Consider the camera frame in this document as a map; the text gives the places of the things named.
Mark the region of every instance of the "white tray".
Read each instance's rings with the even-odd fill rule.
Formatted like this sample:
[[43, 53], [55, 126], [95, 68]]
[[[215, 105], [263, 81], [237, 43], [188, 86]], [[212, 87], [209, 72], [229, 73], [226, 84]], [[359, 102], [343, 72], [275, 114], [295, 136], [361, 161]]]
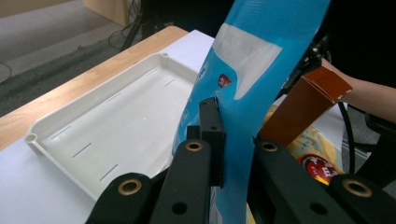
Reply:
[[36, 121], [25, 142], [97, 200], [119, 175], [165, 168], [196, 76], [166, 54], [150, 55]]

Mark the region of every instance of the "white table surface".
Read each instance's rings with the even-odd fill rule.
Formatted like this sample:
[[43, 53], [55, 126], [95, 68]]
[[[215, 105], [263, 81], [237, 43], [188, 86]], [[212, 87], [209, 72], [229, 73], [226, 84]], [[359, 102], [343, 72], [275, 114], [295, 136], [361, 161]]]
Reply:
[[[213, 38], [192, 31], [161, 50], [199, 71]], [[314, 126], [341, 148], [344, 122], [335, 106]], [[0, 151], [0, 223], [84, 223], [95, 200], [20, 139]]]

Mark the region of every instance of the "blue plastic package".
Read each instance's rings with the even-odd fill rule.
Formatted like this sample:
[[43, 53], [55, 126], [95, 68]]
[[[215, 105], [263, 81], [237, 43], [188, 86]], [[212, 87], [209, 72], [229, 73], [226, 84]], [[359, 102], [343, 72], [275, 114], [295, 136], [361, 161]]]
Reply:
[[227, 134], [223, 188], [212, 188], [210, 223], [245, 223], [253, 138], [311, 43], [330, 0], [235, 0], [194, 84], [174, 151], [198, 104], [216, 96]]

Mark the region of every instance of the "human arm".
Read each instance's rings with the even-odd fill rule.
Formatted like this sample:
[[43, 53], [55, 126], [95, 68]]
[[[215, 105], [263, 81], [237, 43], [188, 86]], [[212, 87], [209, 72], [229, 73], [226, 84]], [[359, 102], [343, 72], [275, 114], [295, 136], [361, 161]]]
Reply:
[[333, 71], [352, 87], [353, 90], [341, 101], [396, 123], [396, 89], [350, 77], [324, 59], [322, 66]]

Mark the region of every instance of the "red logo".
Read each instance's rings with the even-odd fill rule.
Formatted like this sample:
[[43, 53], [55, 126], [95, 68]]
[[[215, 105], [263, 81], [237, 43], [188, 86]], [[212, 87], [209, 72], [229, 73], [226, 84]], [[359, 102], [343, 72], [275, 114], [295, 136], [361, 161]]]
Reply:
[[324, 158], [315, 154], [305, 154], [298, 162], [317, 181], [329, 185], [333, 176], [338, 175], [335, 167]]
[[224, 74], [221, 74], [219, 76], [219, 80], [218, 80], [219, 86], [220, 87], [226, 87], [226, 86], [230, 86], [231, 85], [231, 80], [226, 77]]

